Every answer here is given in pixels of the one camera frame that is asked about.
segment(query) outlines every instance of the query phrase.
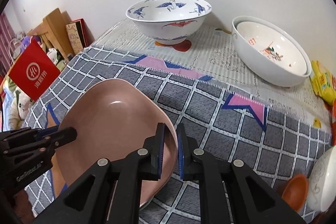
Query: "wooden headboard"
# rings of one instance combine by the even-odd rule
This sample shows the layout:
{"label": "wooden headboard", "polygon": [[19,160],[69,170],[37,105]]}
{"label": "wooden headboard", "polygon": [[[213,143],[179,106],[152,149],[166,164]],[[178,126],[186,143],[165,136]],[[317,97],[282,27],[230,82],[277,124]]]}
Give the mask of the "wooden headboard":
{"label": "wooden headboard", "polygon": [[[42,23],[33,30],[30,30],[27,35],[39,35],[48,48],[54,47],[58,49],[64,60],[69,61],[67,55],[71,53],[74,56],[75,53],[71,47],[65,25],[66,23],[63,20],[61,11],[59,8],[56,8],[50,14],[45,16]],[[13,65],[8,70],[0,85],[0,94],[3,91],[3,84],[5,83],[7,75],[13,68]]]}

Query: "pink curtain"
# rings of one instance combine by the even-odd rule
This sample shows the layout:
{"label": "pink curtain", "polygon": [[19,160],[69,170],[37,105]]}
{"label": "pink curtain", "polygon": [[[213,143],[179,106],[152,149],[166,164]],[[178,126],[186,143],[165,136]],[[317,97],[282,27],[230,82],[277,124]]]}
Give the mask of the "pink curtain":
{"label": "pink curtain", "polygon": [[4,77],[6,72],[11,67],[11,57],[8,53],[8,44],[15,37],[14,31],[9,24],[9,21],[3,12],[0,15],[0,74]]}

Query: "silver rivet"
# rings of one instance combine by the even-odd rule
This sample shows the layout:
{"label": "silver rivet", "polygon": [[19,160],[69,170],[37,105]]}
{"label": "silver rivet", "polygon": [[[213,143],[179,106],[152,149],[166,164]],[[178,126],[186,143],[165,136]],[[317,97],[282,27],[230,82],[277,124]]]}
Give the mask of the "silver rivet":
{"label": "silver rivet", "polygon": [[105,159],[105,158],[99,159],[97,161],[97,163],[98,163],[99,166],[105,166],[108,162],[109,161],[107,159]]}
{"label": "silver rivet", "polygon": [[147,150],[146,148],[140,148],[140,149],[138,150],[138,154],[139,154],[140,156],[147,155],[147,153],[148,153],[148,150]]}
{"label": "silver rivet", "polygon": [[201,155],[204,154],[204,150],[201,149],[201,148],[196,148],[196,149],[194,150],[194,154],[195,154],[195,155],[198,155],[198,156],[201,156]]}
{"label": "silver rivet", "polygon": [[234,166],[242,167],[244,165],[244,162],[242,160],[234,160],[233,164]]}

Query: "yellow chick print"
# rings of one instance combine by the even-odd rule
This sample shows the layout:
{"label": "yellow chick print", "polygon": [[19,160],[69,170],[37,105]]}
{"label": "yellow chick print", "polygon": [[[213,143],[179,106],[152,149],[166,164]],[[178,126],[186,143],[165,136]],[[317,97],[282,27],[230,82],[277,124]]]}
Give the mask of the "yellow chick print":
{"label": "yellow chick print", "polygon": [[321,122],[319,119],[317,118],[314,119],[313,127],[321,128]]}

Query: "yellow plastic bag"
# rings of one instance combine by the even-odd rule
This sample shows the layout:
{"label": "yellow plastic bag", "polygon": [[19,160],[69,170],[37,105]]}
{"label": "yellow plastic bag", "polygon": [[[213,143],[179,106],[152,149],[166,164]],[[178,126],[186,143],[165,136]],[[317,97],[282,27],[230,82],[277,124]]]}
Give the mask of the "yellow plastic bag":
{"label": "yellow plastic bag", "polygon": [[332,106],[336,99],[336,78],[319,61],[312,61],[311,67],[310,81],[315,95]]}

